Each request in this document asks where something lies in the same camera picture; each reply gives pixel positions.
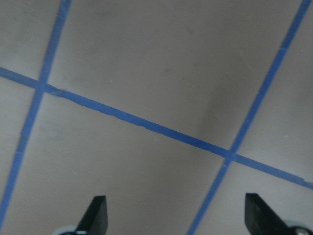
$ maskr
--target gray floor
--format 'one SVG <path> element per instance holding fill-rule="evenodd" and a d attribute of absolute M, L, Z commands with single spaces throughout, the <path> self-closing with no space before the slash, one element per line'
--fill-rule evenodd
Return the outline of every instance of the gray floor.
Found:
<path fill-rule="evenodd" d="M 0 66 L 38 79 L 58 1 L 0 1 Z M 48 83 L 229 149 L 299 0 L 75 0 Z M 311 5 L 238 154 L 313 182 Z M 34 90 L 0 78 L 0 192 Z M 186 234 L 224 158 L 44 94 L 1 234 L 76 224 L 107 195 L 108 235 Z M 248 235 L 244 195 L 313 228 L 313 190 L 233 163 L 197 235 Z"/>

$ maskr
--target painter's tape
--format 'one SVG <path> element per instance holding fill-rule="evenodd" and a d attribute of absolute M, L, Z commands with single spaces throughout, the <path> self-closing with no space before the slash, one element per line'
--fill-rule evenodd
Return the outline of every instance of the painter's tape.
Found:
<path fill-rule="evenodd" d="M 243 139 L 245 138 L 245 135 L 250 127 L 250 125 L 252 124 L 252 121 L 256 115 L 256 113 L 258 112 L 262 101 L 264 100 L 264 97 L 275 77 L 275 75 L 277 74 L 277 71 L 280 67 L 280 65 L 282 64 L 284 57 L 291 45 L 291 42 L 305 16 L 305 13 L 307 12 L 309 6 L 310 6 L 311 0 L 303 0 L 299 6 L 299 9 L 295 15 L 295 17 L 293 18 L 293 21 L 289 27 L 289 30 L 278 50 L 278 52 L 276 53 L 276 56 L 269 68 L 269 71 L 267 72 L 265 79 L 263 81 L 263 84 L 261 85 L 261 88 L 258 91 L 257 96 L 255 97 L 255 100 L 239 130 L 239 133 L 230 149 L 231 152 L 236 153 L 243 141 Z"/>
<path fill-rule="evenodd" d="M 241 156 L 241 155 L 237 155 L 237 159 L 235 161 L 240 163 L 240 164 L 249 166 L 249 167 L 251 167 L 253 169 L 256 169 L 256 170 L 265 172 L 267 174 L 276 176 L 278 178 L 287 180 L 289 182 L 292 182 L 292 183 L 295 183 L 295 184 L 298 184 L 298 185 L 301 185 L 301 186 L 313 189 L 313 183 L 306 182 L 299 176 L 290 174 L 288 172 L 285 172 L 283 170 L 274 168 L 272 166 L 269 166 L 269 165 L 257 162 L 255 160 L 246 158 L 246 157 Z"/>
<path fill-rule="evenodd" d="M 20 83 L 30 88 L 37 88 L 37 85 L 38 85 L 38 81 L 36 81 L 35 79 L 26 77 L 24 75 L 18 74 L 16 72 L 7 70 L 2 67 L 0 67 L 0 77 L 9 79 L 13 82 Z"/>
<path fill-rule="evenodd" d="M 47 80 L 51 71 L 51 66 L 52 66 L 52 62 L 54 59 L 55 51 L 57 49 L 57 45 L 60 39 L 60 35 L 61 35 L 64 23 L 65 23 L 65 20 L 67 18 L 67 13 L 69 10 L 70 3 L 71 3 L 71 0 L 62 0 L 60 3 L 58 15 L 56 17 L 53 30 L 50 36 L 50 40 L 49 40 L 48 47 L 45 53 L 44 63 L 42 66 L 38 83 L 34 83 L 32 80 L 30 80 L 27 77 L 17 76 L 17 74 L 11 73 L 8 70 L 7 71 L 2 70 L 3 74 L 8 79 L 25 83 L 26 85 L 27 84 L 36 85 L 36 90 L 35 90 L 35 94 L 33 96 L 30 109 L 28 111 L 23 129 L 21 132 L 21 137 L 17 146 L 17 150 L 14 155 L 9 177 L 7 179 L 7 183 L 6 183 L 4 193 L 2 196 L 2 200 L 0 204 L 0 231 L 2 229 L 5 215 L 6 215 L 9 203 L 11 201 L 14 186 L 16 184 L 16 180 L 17 180 L 17 177 L 18 177 L 21 165 L 22 165 L 28 138 L 31 133 L 37 112 L 39 110 L 41 100 L 43 98 L 45 85 L 47 83 Z"/>
<path fill-rule="evenodd" d="M 295 15 L 295 17 L 293 18 L 293 21 L 289 27 L 289 30 L 280 46 L 280 48 L 278 49 L 277 53 L 276 53 L 276 56 L 269 68 L 269 71 L 267 72 L 266 76 L 265 76 L 265 79 L 261 85 L 261 88 L 259 89 L 259 92 L 257 93 L 255 99 L 254 99 L 254 102 L 230 148 L 230 152 L 235 154 L 237 153 L 242 141 L 244 140 L 245 136 L 246 136 L 246 133 L 250 127 L 250 125 L 252 124 L 252 121 L 257 113 L 257 111 L 259 110 L 261 104 L 262 104 L 262 101 L 264 100 L 264 97 L 287 53 L 287 50 L 294 38 L 294 35 L 295 33 L 297 32 L 304 16 L 305 16 L 305 13 L 307 12 L 308 8 L 309 8 L 309 5 L 311 3 L 311 0 L 303 0 L 299 6 L 299 9 Z M 238 159 L 238 156 L 235 156 L 233 157 L 233 159 L 228 159 L 226 158 L 225 162 L 227 160 L 229 160 L 230 162 L 228 163 L 228 165 L 223 165 L 220 169 L 220 172 L 217 176 L 217 178 L 215 179 L 213 185 L 211 186 L 207 196 L 205 197 L 205 200 L 204 202 L 202 203 L 198 213 L 196 214 L 188 232 L 187 232 L 187 235 L 194 235 L 196 233 L 196 230 L 198 229 L 198 226 L 200 224 L 200 222 L 202 221 L 204 215 L 205 215 L 205 212 L 206 210 L 208 209 L 216 191 L 218 190 L 222 180 L 223 180 L 223 177 L 226 175 L 227 173 L 227 170 L 231 164 L 231 161 L 232 160 L 235 160 L 237 161 Z"/>
<path fill-rule="evenodd" d="M 192 224 L 189 227 L 187 235 L 195 234 L 198 226 L 200 225 L 207 209 L 209 208 L 209 206 L 213 200 L 213 197 L 215 196 L 219 186 L 221 185 L 232 161 L 233 161 L 233 157 L 231 157 L 231 155 L 229 155 L 227 158 L 225 158 L 217 176 L 214 179 L 214 182 L 213 182 L 209 192 L 206 194 L 204 201 L 202 202 L 194 220 L 192 221 Z"/>
<path fill-rule="evenodd" d="M 222 157 L 225 157 L 228 154 L 228 151 L 226 149 L 223 149 L 221 147 L 218 147 L 216 145 L 213 145 L 211 143 L 207 143 L 205 141 L 199 140 L 197 138 L 191 137 L 189 135 L 183 134 L 178 131 L 174 131 L 170 128 L 161 126 L 159 124 L 153 123 L 151 121 L 145 120 L 143 118 L 131 115 L 129 113 L 123 112 L 121 110 L 115 109 L 113 107 L 110 107 L 108 105 L 99 103 L 95 100 L 88 99 L 86 97 L 80 96 L 78 94 L 74 94 L 72 92 L 68 91 L 62 91 L 59 90 L 51 85 L 47 85 L 45 91 L 51 95 L 63 97 L 66 99 L 69 99 L 79 105 L 85 106 L 87 108 L 97 110 L 99 112 L 102 112 L 107 115 L 114 116 L 120 120 L 129 122 L 131 124 L 137 125 L 137 126 L 143 126 L 146 129 L 163 134 L 167 137 L 173 138 L 175 140 L 181 141 L 183 143 L 187 143 L 189 145 L 198 147 L 200 149 L 204 149 L 207 151 L 210 151 L 214 154 L 220 155 Z"/>

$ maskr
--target grid line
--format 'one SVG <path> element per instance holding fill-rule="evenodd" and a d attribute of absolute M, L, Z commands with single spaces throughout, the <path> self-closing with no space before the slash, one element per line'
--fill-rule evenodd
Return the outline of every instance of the grid line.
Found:
<path fill-rule="evenodd" d="M 248 114 L 246 115 L 246 118 L 230 148 L 230 152 L 232 154 L 229 154 L 226 159 L 223 162 L 223 165 L 221 166 L 212 186 L 210 187 L 207 195 L 204 198 L 204 201 L 202 202 L 193 222 L 190 225 L 190 228 L 187 232 L 187 235 L 194 235 L 201 223 L 201 221 L 203 220 L 203 217 L 207 211 L 207 209 L 209 208 L 214 195 L 216 194 L 219 186 L 221 185 L 231 163 L 236 160 L 237 158 L 237 151 L 242 143 L 242 141 L 244 140 L 246 133 L 249 129 L 249 127 L 251 126 L 256 113 L 258 112 L 262 101 L 264 100 L 268 89 L 273 81 L 273 79 L 275 78 L 275 75 L 277 74 L 277 71 L 280 68 L 280 65 L 282 64 L 285 55 L 292 43 L 292 40 L 302 22 L 302 20 L 304 19 L 305 13 L 307 12 L 309 6 L 310 6 L 311 0 L 303 0 L 297 10 L 296 15 L 294 16 L 292 23 L 288 29 L 288 32 L 282 42 L 282 44 L 280 45 L 280 48 L 278 49 L 276 56 L 264 78 L 264 81 L 252 103 L 251 108 L 249 109 Z"/>
<path fill-rule="evenodd" d="M 65 20 L 67 17 L 67 13 L 69 10 L 71 0 L 62 0 L 59 6 L 59 10 L 57 13 L 57 17 L 54 22 L 54 26 L 52 29 L 52 33 L 48 42 L 48 46 L 46 49 L 43 66 L 40 72 L 39 80 L 36 83 L 35 93 L 33 99 L 30 104 L 30 108 L 28 110 L 28 114 L 26 116 L 26 120 L 24 122 L 21 136 L 19 139 L 19 143 L 13 158 L 12 166 L 10 169 L 10 173 L 7 179 L 7 183 L 4 189 L 4 193 L 1 199 L 0 204 L 0 232 L 3 226 L 3 222 L 5 219 L 6 212 L 8 210 L 9 203 L 12 198 L 12 193 L 14 190 L 14 186 L 16 184 L 20 168 L 22 166 L 22 161 L 24 157 L 24 152 L 27 147 L 28 138 L 31 134 L 32 127 L 34 125 L 36 115 L 38 113 L 40 103 L 42 101 L 43 95 L 45 93 L 45 85 L 49 79 L 52 62 L 55 56 L 55 52 L 59 43 L 59 39 L 61 36 L 61 32 L 63 26 L 65 24 Z"/>
<path fill-rule="evenodd" d="M 279 70 L 279 67 L 292 43 L 292 40 L 306 14 L 307 9 L 309 8 L 309 5 L 311 3 L 311 0 L 302 0 L 300 7 L 297 11 L 297 14 L 295 15 L 289 30 L 278 49 L 278 52 L 270 66 L 269 71 L 267 72 L 267 75 L 264 79 L 264 82 L 262 86 L 259 89 L 259 92 L 257 93 L 255 100 L 232 144 L 232 147 L 227 150 L 224 148 L 221 148 L 219 146 L 213 145 L 211 143 L 199 140 L 197 138 L 188 136 L 184 133 L 172 130 L 170 128 L 161 126 L 159 124 L 150 122 L 148 120 L 145 120 L 143 118 L 128 114 L 126 112 L 123 112 L 121 110 L 115 109 L 113 107 L 110 107 L 108 105 L 99 103 L 97 101 L 88 99 L 86 97 L 80 96 L 78 94 L 74 94 L 68 91 L 63 91 L 58 88 L 55 88 L 49 84 L 47 84 L 51 66 L 53 63 L 54 55 L 57 50 L 58 42 L 61 36 L 62 28 L 64 26 L 64 23 L 66 21 L 67 13 L 69 10 L 71 0 L 61 0 L 59 11 L 57 13 L 56 21 L 51 33 L 51 37 L 48 43 L 48 47 L 45 54 L 45 59 L 43 63 L 43 67 L 41 70 L 40 78 L 39 80 L 35 80 L 32 78 L 29 78 L 27 76 L 15 73 L 13 71 L 4 69 L 0 67 L 0 76 L 9 79 L 11 81 L 17 82 L 21 85 L 28 86 L 30 88 L 35 89 L 35 94 L 33 96 L 33 100 L 31 102 L 31 106 L 27 115 L 27 118 L 25 120 L 21 137 L 17 146 L 17 150 L 14 156 L 14 160 L 10 169 L 10 173 L 8 176 L 7 184 L 2 196 L 1 204 L 0 204 L 0 231 L 3 226 L 3 222 L 5 219 L 5 214 L 8 209 L 9 202 L 11 200 L 11 196 L 14 190 L 14 185 L 18 177 L 19 170 L 22 165 L 22 159 L 24 155 L 25 148 L 27 146 L 28 138 L 31 133 L 32 126 L 34 124 L 36 114 L 39 110 L 41 100 L 43 98 L 44 93 L 51 94 L 53 96 L 65 98 L 68 100 L 71 100 L 79 105 L 82 105 L 84 107 L 99 111 L 101 113 L 104 113 L 106 115 L 115 116 L 116 118 L 129 122 L 131 124 L 135 124 L 137 126 L 143 126 L 146 129 L 163 134 L 167 137 L 173 138 L 175 140 L 181 141 L 183 143 L 192 145 L 194 147 L 210 151 L 214 154 L 217 154 L 221 157 L 224 157 L 224 162 L 212 184 L 212 186 L 209 189 L 209 192 L 207 193 L 197 215 L 195 216 L 193 223 L 191 224 L 187 234 L 193 235 L 201 220 L 203 219 L 203 216 L 205 215 L 205 212 L 207 211 L 216 191 L 218 190 L 220 184 L 223 181 L 224 176 L 226 175 L 230 165 L 232 162 L 237 162 L 243 165 L 246 165 L 248 167 L 251 167 L 255 170 L 262 171 L 264 173 L 279 177 L 281 179 L 290 181 L 292 183 L 313 189 L 313 183 L 306 182 L 302 178 L 290 174 L 288 172 L 279 170 L 277 168 L 274 168 L 272 166 L 263 164 L 261 162 L 249 159 L 247 157 L 241 156 L 237 154 L 237 150 L 239 149 L 243 139 L 245 138 L 245 135 L 252 124 L 252 121 L 259 109 L 259 107 L 262 104 L 263 99 L 266 96 L 266 93 L 270 87 L 270 84 L 272 83 L 277 71 Z"/>
<path fill-rule="evenodd" d="M 0 76 L 2 76 L 3 78 L 6 78 L 8 80 L 20 83 L 22 85 L 26 85 L 26 86 L 31 87 L 31 88 L 36 88 L 37 83 L 38 83 L 38 81 L 35 79 L 25 77 L 23 75 L 9 71 L 9 70 L 1 68 L 1 67 L 0 67 Z M 99 102 L 92 100 L 92 99 L 88 99 L 88 98 L 83 97 L 81 95 L 78 95 L 78 94 L 75 94 L 75 93 L 72 93 L 69 91 L 64 91 L 64 90 L 58 89 L 58 88 L 53 87 L 49 84 L 46 84 L 45 92 L 50 94 L 50 95 L 56 96 L 56 97 L 70 100 L 70 101 L 72 101 L 78 105 L 84 106 L 86 108 L 89 108 L 89 109 L 92 109 L 95 111 L 99 111 L 103 114 L 114 116 L 114 117 L 116 117 L 120 120 L 126 121 L 128 123 L 131 123 L 131 124 L 134 124 L 137 126 L 143 126 L 150 131 L 153 131 L 153 132 L 156 132 L 159 134 L 163 134 L 169 138 L 175 139 L 175 140 L 183 142 L 185 144 L 189 144 L 189 145 L 192 145 L 194 147 L 197 147 L 197 148 L 200 148 L 200 149 L 203 149 L 206 151 L 210 151 L 210 152 L 217 154 L 223 158 L 225 158 L 227 155 L 231 154 L 231 152 L 227 149 L 224 149 L 224 148 L 221 148 L 219 146 L 213 145 L 211 143 L 208 143 L 208 142 L 199 140 L 197 138 L 188 136 L 184 133 L 172 130 L 170 128 L 158 125 L 156 123 L 150 122 L 150 121 L 145 120 L 143 118 L 140 118 L 140 117 L 131 115 L 129 113 L 123 112 L 121 110 L 115 109 L 113 107 L 110 107 L 106 104 L 99 103 Z M 158 127 L 159 129 L 163 129 L 164 131 L 161 132 L 159 130 L 149 128 L 151 126 Z M 264 173 L 276 176 L 278 178 L 290 181 L 292 183 L 298 184 L 300 186 L 304 186 L 306 188 L 313 189 L 313 183 L 306 182 L 299 176 L 290 174 L 286 171 L 274 168 L 272 166 L 266 165 L 264 163 L 261 163 L 261 162 L 255 161 L 255 160 L 252 160 L 250 158 L 236 154 L 234 161 L 237 163 L 240 163 L 242 165 L 251 167 L 253 169 L 259 170 L 261 172 L 264 172 Z"/>

